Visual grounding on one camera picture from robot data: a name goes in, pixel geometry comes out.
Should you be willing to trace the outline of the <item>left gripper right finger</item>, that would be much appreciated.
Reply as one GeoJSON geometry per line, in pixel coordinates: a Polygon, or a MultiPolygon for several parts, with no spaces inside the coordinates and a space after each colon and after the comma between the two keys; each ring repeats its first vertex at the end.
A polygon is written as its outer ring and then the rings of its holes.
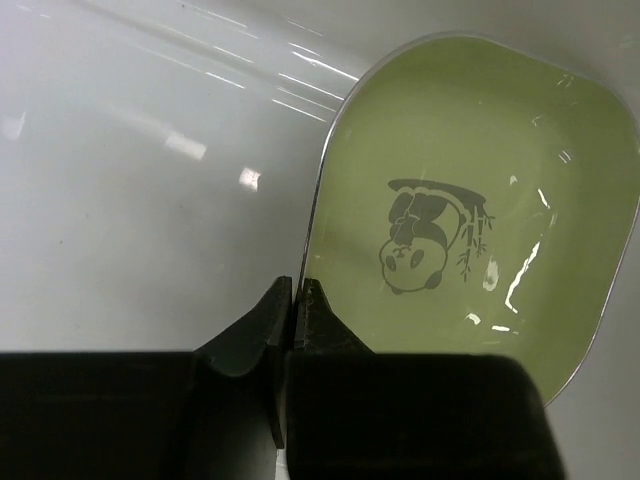
{"type": "Polygon", "coordinates": [[[561,479],[541,397],[504,356],[370,350],[319,281],[297,299],[286,359],[293,479],[561,479]]]}

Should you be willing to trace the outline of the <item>light green panda plate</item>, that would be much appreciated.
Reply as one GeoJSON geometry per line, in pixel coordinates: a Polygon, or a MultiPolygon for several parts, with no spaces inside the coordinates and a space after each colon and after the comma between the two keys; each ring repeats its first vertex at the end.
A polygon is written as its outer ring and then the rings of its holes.
{"type": "Polygon", "coordinates": [[[614,90],[432,34],[338,110],[303,274],[370,350],[504,355],[550,402],[591,348],[638,209],[639,125],[614,90]]]}

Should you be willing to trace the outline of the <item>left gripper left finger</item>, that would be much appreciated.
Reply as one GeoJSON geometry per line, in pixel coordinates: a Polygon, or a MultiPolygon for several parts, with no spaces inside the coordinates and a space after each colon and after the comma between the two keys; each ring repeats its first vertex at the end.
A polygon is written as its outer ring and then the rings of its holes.
{"type": "Polygon", "coordinates": [[[279,277],[194,351],[1,357],[5,479],[270,479],[291,309],[279,277]]]}

